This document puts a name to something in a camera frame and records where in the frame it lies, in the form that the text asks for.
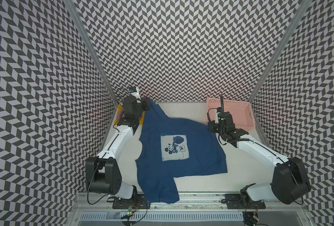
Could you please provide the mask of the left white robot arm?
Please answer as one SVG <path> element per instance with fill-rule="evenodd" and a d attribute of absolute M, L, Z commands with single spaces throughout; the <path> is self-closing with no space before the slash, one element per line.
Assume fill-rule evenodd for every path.
<path fill-rule="evenodd" d="M 138 129 L 142 114 L 148 110 L 148 98 L 124 98 L 122 116 L 116 123 L 116 133 L 99 154 L 86 160 L 88 193 L 106 194 L 126 200 L 136 198 L 137 189 L 122 180 L 118 161 L 128 141 Z"/>

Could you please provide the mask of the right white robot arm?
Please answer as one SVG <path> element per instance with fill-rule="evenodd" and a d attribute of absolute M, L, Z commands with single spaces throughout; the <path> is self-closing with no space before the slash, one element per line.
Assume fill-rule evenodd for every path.
<path fill-rule="evenodd" d="M 307 171 L 298 157 L 289 158 L 254 139 L 247 131 L 236 128 L 233 116 L 216 108 L 215 119 L 208 120 L 208 130 L 218 135 L 221 145 L 232 145 L 259 161 L 272 174 L 270 182 L 249 184 L 240 190 L 240 203 L 247 208 L 264 200 L 291 204 L 311 192 Z"/>

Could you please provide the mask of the blue mickey t-shirt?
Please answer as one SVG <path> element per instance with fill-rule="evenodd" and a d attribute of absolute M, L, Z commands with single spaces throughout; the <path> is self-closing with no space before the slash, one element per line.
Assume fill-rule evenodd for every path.
<path fill-rule="evenodd" d="M 207 125 L 170 118 L 152 99 L 148 104 L 136 166 L 138 184 L 149 202 L 179 201 L 175 178 L 227 173 L 226 155 Z"/>

